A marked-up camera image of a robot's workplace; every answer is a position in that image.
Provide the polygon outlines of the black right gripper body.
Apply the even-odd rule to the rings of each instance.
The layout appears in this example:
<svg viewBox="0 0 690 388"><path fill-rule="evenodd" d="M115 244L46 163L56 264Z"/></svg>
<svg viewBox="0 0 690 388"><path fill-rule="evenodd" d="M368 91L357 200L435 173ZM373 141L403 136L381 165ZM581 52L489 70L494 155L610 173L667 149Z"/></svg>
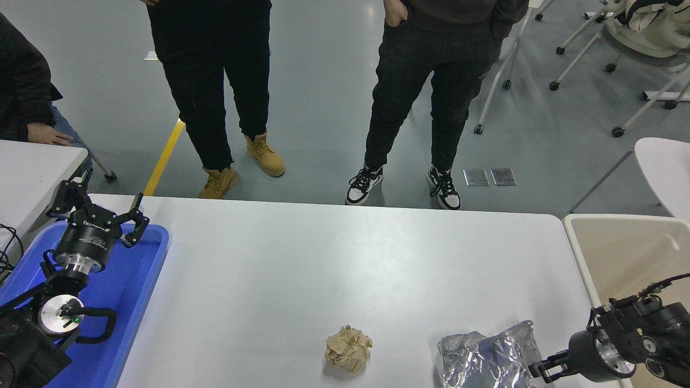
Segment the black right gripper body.
<svg viewBox="0 0 690 388"><path fill-rule="evenodd" d="M602 329L584 330L571 336L568 366L597 383L630 378L637 369L619 354Z"/></svg>

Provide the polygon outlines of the person's hand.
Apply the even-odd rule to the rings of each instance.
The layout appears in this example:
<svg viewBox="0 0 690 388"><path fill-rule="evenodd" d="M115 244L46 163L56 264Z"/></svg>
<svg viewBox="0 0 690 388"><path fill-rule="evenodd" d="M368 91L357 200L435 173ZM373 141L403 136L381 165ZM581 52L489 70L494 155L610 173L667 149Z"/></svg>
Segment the person's hand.
<svg viewBox="0 0 690 388"><path fill-rule="evenodd" d="M59 145L72 147L74 138L71 135L60 133L44 123L29 123L27 125L28 142L47 145Z"/></svg>

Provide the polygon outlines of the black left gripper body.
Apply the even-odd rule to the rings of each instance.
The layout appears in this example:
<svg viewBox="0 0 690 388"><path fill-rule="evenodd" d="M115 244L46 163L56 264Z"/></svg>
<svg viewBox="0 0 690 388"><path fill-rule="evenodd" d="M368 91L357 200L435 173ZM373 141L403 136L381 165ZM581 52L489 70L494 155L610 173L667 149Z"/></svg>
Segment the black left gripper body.
<svg viewBox="0 0 690 388"><path fill-rule="evenodd" d="M99 266L107 265L118 238L113 231L121 232L120 227L107 224L115 216L116 213L100 206L91 211L86 208L72 211L66 230L54 249L54 262L63 266L68 256L80 255L94 260Z"/></svg>

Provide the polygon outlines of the person's right hand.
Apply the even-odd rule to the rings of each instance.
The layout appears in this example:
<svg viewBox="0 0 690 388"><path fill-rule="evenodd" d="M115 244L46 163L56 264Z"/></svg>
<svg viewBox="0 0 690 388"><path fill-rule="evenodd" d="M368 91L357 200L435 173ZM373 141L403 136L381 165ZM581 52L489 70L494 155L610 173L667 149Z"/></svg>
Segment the person's right hand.
<svg viewBox="0 0 690 388"><path fill-rule="evenodd" d="M408 19L406 5L400 0L383 0L385 24L389 27L399 27Z"/></svg>

